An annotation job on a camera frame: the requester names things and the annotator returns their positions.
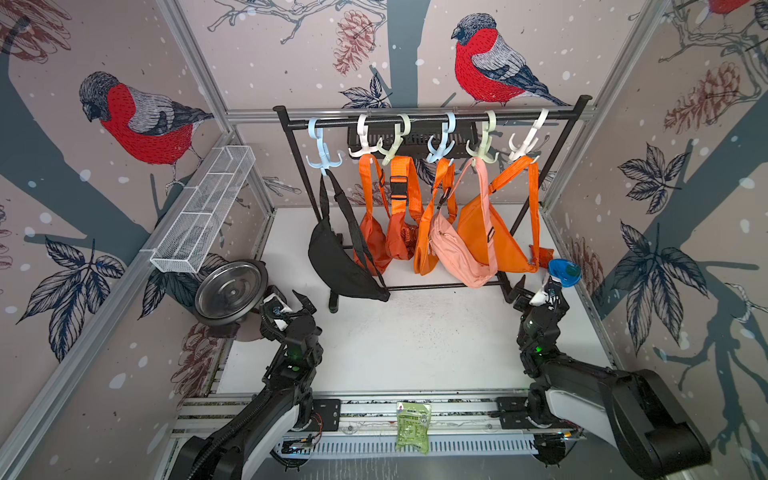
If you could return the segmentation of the black waist bag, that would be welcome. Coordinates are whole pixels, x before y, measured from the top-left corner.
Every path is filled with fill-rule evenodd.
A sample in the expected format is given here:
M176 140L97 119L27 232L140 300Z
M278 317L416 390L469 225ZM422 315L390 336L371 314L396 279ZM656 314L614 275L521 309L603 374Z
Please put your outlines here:
M360 264L346 253L331 226L326 178L333 186L334 200L347 222L352 250L361 261ZM308 258L317 275L331 291L340 296L387 302L390 292L374 264L351 203L330 170L325 170L321 176L319 203L321 219L314 227L308 245Z

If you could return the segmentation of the rust orange backpack bag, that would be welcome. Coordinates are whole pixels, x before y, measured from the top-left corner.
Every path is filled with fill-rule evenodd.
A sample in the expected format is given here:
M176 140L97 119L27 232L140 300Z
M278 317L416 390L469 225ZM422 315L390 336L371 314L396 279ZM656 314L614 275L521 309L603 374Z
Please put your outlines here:
M365 267L374 275L376 271L383 273L392 261L386 247L386 234L373 215L374 195L378 193L387 216L391 217L386 194L386 178L373 154L364 154L358 167L366 207L365 215L360 222L360 230L365 245L372 255L372 261L366 260Z

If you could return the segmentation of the orange crossbody bag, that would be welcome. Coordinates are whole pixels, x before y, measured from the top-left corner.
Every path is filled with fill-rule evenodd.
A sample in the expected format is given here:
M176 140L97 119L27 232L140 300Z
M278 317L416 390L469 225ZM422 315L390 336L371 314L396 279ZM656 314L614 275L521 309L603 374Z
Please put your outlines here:
M456 219L458 207L454 198L455 166L451 160L440 159L437 162L435 182L432 187L432 197L425 207L418 227L418 238L414 251L414 272L425 276L431 273L438 264L438 256L431 246L430 235L437 219L440 218L440 210L443 206L448 208L448 222L452 224Z

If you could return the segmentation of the orange sling bag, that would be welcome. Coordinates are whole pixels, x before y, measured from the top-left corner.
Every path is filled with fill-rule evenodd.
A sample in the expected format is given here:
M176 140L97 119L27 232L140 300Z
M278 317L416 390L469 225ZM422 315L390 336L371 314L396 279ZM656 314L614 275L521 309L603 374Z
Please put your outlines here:
M503 219L490 202L490 197L510 183L524 170L528 172L529 207L532 244L531 258L510 235ZM482 264L490 265L487 246L493 244L497 269L506 273L536 273L541 261L541 221L538 205L539 170L536 162L526 156L516 160L493 181L482 180L480 194L464 205L460 211L457 231L472 256Z

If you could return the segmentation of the dark orange bag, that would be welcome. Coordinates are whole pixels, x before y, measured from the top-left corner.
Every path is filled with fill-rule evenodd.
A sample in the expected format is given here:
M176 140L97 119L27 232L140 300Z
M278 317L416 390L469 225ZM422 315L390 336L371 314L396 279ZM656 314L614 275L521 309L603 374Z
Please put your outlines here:
M386 247L393 259L410 260L414 256L423 213L419 177L410 157L396 156L390 167L391 217Z

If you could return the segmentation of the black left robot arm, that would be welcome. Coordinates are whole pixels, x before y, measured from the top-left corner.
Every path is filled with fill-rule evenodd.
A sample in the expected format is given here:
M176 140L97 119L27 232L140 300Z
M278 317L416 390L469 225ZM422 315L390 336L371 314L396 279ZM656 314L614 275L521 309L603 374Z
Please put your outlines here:
M279 307L277 296L260 307L267 337L280 343L262 378L264 388L222 428L187 440L171 469L172 479L248 479L289 430L310 422L322 329L311 300L295 296L301 303L297 311Z

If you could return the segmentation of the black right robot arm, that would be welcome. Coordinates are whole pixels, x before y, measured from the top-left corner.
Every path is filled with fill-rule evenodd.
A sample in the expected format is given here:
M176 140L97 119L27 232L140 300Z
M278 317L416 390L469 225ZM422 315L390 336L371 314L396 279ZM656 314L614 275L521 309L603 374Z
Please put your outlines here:
M489 288L397 292L321 311L324 393L383 394L521 388L538 425L564 420L614 446L655 479L707 464L711 450L660 376L608 366L586 325L569 327L568 275L511 303Z

